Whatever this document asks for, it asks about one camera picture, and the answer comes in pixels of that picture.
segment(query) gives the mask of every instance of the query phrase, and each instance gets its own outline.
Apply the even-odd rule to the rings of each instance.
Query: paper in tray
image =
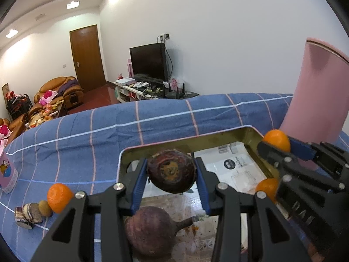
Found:
[[[221,182],[231,185],[239,192],[253,194],[256,185],[266,178],[248,154],[244,144],[240,142],[201,150],[195,152],[194,155],[201,157],[206,169],[216,173]],[[133,170],[136,166],[137,161],[132,162]],[[157,188],[148,180],[144,189],[142,206],[157,206],[164,209],[174,221],[181,221],[195,215],[199,217],[199,221],[178,232],[171,256],[158,259],[134,257],[134,261],[211,261],[218,217],[209,217],[205,214],[196,184],[187,192],[170,194]],[[241,243],[242,248],[247,247],[247,221],[244,214],[241,215]]]

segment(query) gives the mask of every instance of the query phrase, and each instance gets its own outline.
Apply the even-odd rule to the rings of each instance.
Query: black flat screen tv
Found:
[[[165,45],[154,43],[130,48],[133,73],[136,80],[167,81]]]

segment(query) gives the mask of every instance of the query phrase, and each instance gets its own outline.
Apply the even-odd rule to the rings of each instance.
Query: ceiling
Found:
[[[67,10],[71,1],[80,1],[79,7]],[[32,27],[61,15],[97,7],[103,0],[16,0],[0,24],[0,49],[13,41],[5,36],[11,29],[20,36]]]

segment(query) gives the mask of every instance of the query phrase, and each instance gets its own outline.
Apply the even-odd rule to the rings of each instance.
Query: brown door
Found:
[[[97,25],[71,31],[70,45],[76,76],[84,92],[105,85]]]

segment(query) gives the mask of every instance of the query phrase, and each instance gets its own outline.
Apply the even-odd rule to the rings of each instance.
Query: dark purple fruit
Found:
[[[147,171],[156,187],[175,194],[188,191],[196,179],[193,159],[177,150],[164,150],[152,156]]]
[[[164,256],[172,252],[177,232],[192,224],[193,218],[175,222],[163,209],[149,206],[128,218],[125,229],[136,251],[146,256]]]

